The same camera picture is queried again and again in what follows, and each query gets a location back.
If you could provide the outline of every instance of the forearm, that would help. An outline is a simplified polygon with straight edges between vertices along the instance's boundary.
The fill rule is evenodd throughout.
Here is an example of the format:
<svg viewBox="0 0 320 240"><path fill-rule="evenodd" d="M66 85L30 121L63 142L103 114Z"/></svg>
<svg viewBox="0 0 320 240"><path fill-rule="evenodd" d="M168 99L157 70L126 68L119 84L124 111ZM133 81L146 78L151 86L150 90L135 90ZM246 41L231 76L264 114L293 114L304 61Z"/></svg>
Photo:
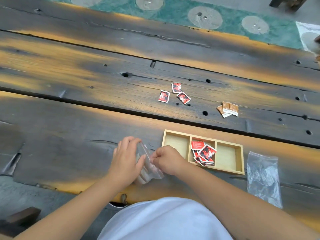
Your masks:
<svg viewBox="0 0 320 240"><path fill-rule="evenodd" d="M120 190L107 175L15 239L78 240Z"/></svg>
<svg viewBox="0 0 320 240"><path fill-rule="evenodd" d="M279 208L186 163L178 178L188 184L237 240L306 239L320 234Z"/></svg>

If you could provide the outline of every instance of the gray floor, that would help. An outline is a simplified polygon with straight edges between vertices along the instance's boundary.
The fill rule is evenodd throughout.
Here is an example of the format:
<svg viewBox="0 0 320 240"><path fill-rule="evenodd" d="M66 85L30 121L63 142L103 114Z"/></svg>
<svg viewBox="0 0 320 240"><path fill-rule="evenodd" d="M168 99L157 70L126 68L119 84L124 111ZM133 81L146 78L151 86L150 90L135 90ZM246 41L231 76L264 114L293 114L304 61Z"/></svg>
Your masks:
<svg viewBox="0 0 320 240"><path fill-rule="evenodd" d="M320 0L308 0L296 13L289 12L285 5L279 8L269 7L271 0L195 1L320 25ZM30 206L40 208L41 217L45 217L73 197L74 195L68 193L18 184L10 177L0 176L0 219ZM106 222L116 212L106 207L82 239L96 239Z"/></svg>
<svg viewBox="0 0 320 240"><path fill-rule="evenodd" d="M291 12L285 3L278 8L269 6L271 0L194 0L203 3L221 5L232 9L245 10L270 15L282 19L291 19L303 23L320 25L320 0L307 0L297 12Z"/></svg>

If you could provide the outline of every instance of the person's right hand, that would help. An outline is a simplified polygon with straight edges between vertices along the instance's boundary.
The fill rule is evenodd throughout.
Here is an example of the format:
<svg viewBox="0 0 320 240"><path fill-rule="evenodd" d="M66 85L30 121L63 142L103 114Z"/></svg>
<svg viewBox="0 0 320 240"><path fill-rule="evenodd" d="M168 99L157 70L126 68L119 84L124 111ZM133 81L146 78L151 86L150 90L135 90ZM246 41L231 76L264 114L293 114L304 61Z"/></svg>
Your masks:
<svg viewBox="0 0 320 240"><path fill-rule="evenodd" d="M170 145L159 147L152 154L153 164L163 172L178 176L181 168L187 164L187 160L183 158L177 149Z"/></svg>

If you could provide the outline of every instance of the wood grain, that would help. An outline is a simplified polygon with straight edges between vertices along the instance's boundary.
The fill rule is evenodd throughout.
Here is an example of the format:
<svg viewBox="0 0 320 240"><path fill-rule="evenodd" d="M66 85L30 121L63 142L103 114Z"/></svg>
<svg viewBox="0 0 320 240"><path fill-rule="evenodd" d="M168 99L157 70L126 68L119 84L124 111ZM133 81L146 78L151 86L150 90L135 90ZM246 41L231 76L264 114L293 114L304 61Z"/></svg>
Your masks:
<svg viewBox="0 0 320 240"><path fill-rule="evenodd" d="M25 139L14 172L17 182L79 193L107 172L112 151L124 136L140 137L155 150L168 129L242 144L245 161L249 151L277 156L284 210L319 230L318 149L8 92L0 92L0 111L6 111L1 113L1 120L15 125L10 133L19 132ZM246 190L245 176L210 172ZM114 200L119 202L122 193L127 194L129 203L165 196L199 201L190 188L168 175L144 186L131 185Z"/></svg>
<svg viewBox="0 0 320 240"><path fill-rule="evenodd" d="M310 52L46 0L0 0L0 5L2 30L320 91L319 66Z"/></svg>
<svg viewBox="0 0 320 240"><path fill-rule="evenodd" d="M16 89L147 117L320 146L319 93L158 61L151 68L151 62L0 32L1 90ZM172 82L182 83L192 99L190 106L183 105L174 94L168 104L158 102L160 90L171 91ZM238 104L239 116L224 119L216 109L222 101Z"/></svg>

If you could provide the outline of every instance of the wooden organizer with compartments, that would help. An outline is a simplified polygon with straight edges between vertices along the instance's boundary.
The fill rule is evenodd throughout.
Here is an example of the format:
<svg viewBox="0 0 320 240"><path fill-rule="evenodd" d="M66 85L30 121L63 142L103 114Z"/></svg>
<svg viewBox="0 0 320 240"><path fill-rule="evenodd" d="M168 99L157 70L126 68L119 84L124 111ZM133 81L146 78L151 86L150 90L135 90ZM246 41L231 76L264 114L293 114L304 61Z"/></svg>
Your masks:
<svg viewBox="0 0 320 240"><path fill-rule="evenodd" d="M201 166L194 161L191 141L203 141L217 150L213 155L215 161L214 166ZM167 145L177 149L182 157L194 165L228 173L245 174L242 145L165 129L162 146Z"/></svg>

